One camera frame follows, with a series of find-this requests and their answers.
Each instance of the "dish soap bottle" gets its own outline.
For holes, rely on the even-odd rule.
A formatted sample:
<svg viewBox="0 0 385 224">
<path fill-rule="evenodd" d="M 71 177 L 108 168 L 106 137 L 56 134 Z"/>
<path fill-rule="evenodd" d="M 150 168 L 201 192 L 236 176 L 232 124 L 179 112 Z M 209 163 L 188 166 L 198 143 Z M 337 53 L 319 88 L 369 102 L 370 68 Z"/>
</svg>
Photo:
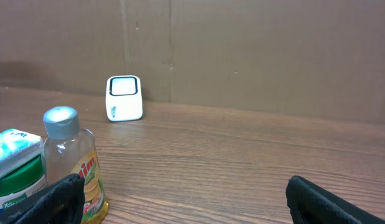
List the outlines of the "dish soap bottle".
<svg viewBox="0 0 385 224">
<path fill-rule="evenodd" d="M 48 110 L 43 122 L 49 138 L 44 142 L 43 165 L 49 184 L 69 174 L 85 178 L 85 204 L 82 223 L 100 223 L 108 212 L 98 164 L 94 135 L 81 129 L 78 113 L 68 106 Z"/>
</svg>

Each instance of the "small white box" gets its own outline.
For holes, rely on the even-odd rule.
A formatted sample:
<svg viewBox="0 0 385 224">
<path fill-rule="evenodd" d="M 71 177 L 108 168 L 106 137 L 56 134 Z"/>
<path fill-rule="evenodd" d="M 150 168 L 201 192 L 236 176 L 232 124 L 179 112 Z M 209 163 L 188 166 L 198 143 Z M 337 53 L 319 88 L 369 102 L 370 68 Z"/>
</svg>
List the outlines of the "small white box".
<svg viewBox="0 0 385 224">
<path fill-rule="evenodd" d="M 133 121 L 143 114 L 140 79 L 121 75 L 106 82 L 106 115 L 111 121 Z"/>
</svg>

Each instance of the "wooden table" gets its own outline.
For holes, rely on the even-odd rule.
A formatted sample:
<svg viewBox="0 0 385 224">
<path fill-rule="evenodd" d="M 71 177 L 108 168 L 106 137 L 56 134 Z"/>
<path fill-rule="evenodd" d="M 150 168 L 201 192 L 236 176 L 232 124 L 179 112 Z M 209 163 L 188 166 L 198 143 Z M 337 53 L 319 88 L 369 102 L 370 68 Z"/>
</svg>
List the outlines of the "wooden table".
<svg viewBox="0 0 385 224">
<path fill-rule="evenodd" d="M 46 137 L 58 105 L 96 136 L 105 223 L 292 223 L 293 175 L 385 219 L 385 124 L 152 102 L 111 123 L 104 97 L 0 86 L 0 131 Z"/>
</svg>

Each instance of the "cardboard wall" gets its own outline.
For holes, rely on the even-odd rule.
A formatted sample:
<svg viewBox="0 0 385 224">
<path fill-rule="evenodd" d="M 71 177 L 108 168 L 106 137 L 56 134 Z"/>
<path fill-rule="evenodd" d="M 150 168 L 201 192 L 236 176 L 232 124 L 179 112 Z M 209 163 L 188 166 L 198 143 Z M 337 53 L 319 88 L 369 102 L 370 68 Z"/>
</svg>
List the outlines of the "cardboard wall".
<svg viewBox="0 0 385 224">
<path fill-rule="evenodd" d="M 385 0 L 0 0 L 0 85 L 385 122 Z"/>
</svg>

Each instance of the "green lid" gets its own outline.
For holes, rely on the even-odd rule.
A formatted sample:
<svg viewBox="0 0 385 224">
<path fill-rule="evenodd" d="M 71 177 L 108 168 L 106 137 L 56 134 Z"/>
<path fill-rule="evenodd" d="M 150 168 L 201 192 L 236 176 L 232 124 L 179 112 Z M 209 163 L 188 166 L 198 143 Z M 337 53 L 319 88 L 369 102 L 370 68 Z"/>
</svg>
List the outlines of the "green lid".
<svg viewBox="0 0 385 224">
<path fill-rule="evenodd" d="M 0 197 L 24 190 L 43 175 L 42 159 L 37 156 L 0 179 Z"/>
</svg>

